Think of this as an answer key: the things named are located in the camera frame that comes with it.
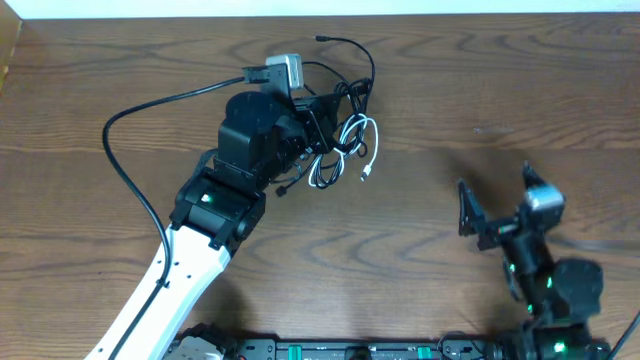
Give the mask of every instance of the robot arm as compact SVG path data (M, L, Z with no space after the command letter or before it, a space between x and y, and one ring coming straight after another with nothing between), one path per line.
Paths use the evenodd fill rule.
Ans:
M342 148L333 138L338 107L342 97L357 95L358 90L349 87L346 92L293 98L292 90L304 87L300 57L279 55L266 64L243 69L245 83L259 84L260 91L229 100L214 167L204 166L208 159L201 159L200 168L176 196L165 231L172 258L164 286L158 286L166 265L165 248L160 246L87 359L161 358L196 300L264 214L264 189L303 154ZM155 299L149 297L154 292Z
M117 354L118 359L159 359L175 337L196 300L231 260L225 247L214 250L210 239L187 226L171 227L173 265L167 285L158 292L144 316ZM122 335L138 314L164 267L164 249L158 249L147 273L98 345L87 359L108 359Z

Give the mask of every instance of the wood grain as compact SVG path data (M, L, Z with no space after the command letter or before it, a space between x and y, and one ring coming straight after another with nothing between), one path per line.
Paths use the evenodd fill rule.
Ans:
M529 160L568 196L556 257L605 269L595 336L615 342L640 302L640 18L635 14L31 21L0 98L0 358L86 355L148 266L158 238L102 154L132 105L298 52L348 77L378 66L379 160L326 191L278 199L185 326L281 337L486 333L526 314L500 252L457 235L455 180L494 215L522 196ZM314 88L333 79L308 69ZM118 124L114 148L159 214L216 146L242 85ZM640 351L634 336L620 358Z

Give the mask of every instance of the coiled white cable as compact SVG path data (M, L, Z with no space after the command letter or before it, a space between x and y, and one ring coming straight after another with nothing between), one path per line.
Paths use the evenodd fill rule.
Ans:
M358 118L358 120L352 123L352 121L355 118ZM365 181L369 176L369 174L371 174L373 163L376 161L376 157L378 156L378 124L372 117L369 117L366 114L362 114L362 113L353 114L345 121L344 125L342 126L342 131L340 131L340 137L338 139L338 143L341 145L347 145L352 141L355 141L356 135L354 134L353 136L350 136L351 132L354 129L356 129L360 124L364 124L363 129L366 129L369 123L373 124L373 130L375 132L375 145L373 147L373 156L371 157L371 160L362 170L362 175L360 176L360 180L362 181ZM348 153L338 150L337 148L333 149L340 156L338 160L339 163L336 165L338 167L338 172L339 172L338 176L342 175L342 172L344 171L346 158L350 155L357 153L358 149L360 149L360 146L362 146L361 143L359 143L357 146L354 146L353 149L351 149ZM309 186L311 187L318 187L318 185L314 181L315 172L317 167L321 166L322 158L323 158L322 156L316 157L313 160L313 164L311 165L311 171L309 171Z

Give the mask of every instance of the green led light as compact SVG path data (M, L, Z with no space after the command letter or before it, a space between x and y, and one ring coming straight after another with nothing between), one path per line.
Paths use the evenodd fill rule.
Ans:
M566 349L566 347L564 346L563 342L557 342L555 345L553 345L553 350L555 352L562 352Z
M200 201L206 202L206 203L212 203L213 202L213 198L211 196L209 196L208 194L204 194L200 198Z

